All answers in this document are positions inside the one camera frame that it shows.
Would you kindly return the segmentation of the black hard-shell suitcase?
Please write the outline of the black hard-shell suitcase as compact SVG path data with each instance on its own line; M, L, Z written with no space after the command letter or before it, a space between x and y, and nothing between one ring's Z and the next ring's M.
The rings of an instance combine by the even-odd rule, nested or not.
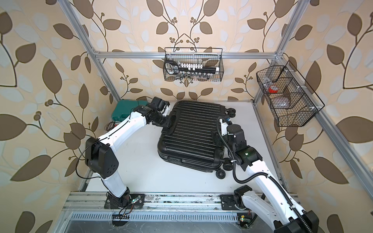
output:
M219 117L235 117L236 110L221 104L178 101L169 128L163 129L157 151L165 162L202 172L215 172L224 179L232 165L224 158L224 145L217 126Z

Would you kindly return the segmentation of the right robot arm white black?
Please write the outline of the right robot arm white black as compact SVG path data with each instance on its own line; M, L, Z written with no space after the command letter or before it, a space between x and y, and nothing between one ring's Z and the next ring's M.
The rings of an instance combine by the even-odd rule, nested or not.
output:
M238 209L249 209L275 233L316 233L319 218L296 202L270 172L259 152L247 144L243 129L228 117L216 120L232 174L241 187L234 192Z

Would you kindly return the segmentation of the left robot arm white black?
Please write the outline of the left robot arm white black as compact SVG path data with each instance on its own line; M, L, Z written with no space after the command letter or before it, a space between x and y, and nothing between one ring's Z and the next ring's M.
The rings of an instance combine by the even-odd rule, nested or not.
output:
M86 141L85 164L92 172L98 174L108 189L107 200L115 208L125 208L133 203L130 190L119 174L117 150L137 130L147 124L169 128L169 109L169 102L155 97L151 103L134 108L124 121L106 134L99 138L90 137Z

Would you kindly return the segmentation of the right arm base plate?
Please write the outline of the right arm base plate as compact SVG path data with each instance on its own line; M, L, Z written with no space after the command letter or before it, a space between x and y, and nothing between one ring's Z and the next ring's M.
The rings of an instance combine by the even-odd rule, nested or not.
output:
M225 194L220 195L220 203L221 203L221 209L225 211L238 211L240 210L235 202L234 195Z

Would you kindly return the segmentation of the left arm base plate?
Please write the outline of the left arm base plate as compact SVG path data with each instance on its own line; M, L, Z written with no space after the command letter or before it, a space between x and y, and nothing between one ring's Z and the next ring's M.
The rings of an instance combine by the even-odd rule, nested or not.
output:
M124 194L121 198L113 196L111 193L106 194L104 209L139 209L144 205L145 194Z

